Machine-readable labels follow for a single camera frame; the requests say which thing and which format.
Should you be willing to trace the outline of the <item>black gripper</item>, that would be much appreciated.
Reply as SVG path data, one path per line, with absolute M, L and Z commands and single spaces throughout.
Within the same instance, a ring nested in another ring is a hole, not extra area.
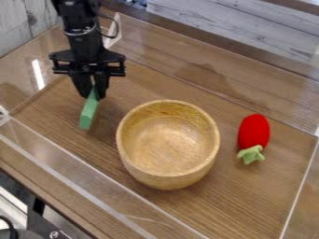
M 123 77 L 126 57 L 107 49 L 98 31 L 67 35 L 70 49 L 48 54 L 55 74 L 72 75 L 71 80 L 83 98 L 92 90 L 91 76 L 95 75 L 95 90 L 99 99 L 106 97 L 110 77 Z

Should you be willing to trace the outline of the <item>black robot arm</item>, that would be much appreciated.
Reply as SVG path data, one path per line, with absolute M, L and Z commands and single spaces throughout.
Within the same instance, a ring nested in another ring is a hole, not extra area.
M 98 100 L 106 97 L 108 82 L 112 77 L 124 77 L 126 56 L 103 45 L 103 38 L 114 39 L 120 32 L 119 22 L 116 34 L 106 35 L 102 31 L 100 0 L 51 0 L 58 15 L 63 20 L 64 34 L 70 48 L 48 54 L 52 71 L 68 75 L 74 86 L 88 98 L 95 92 Z

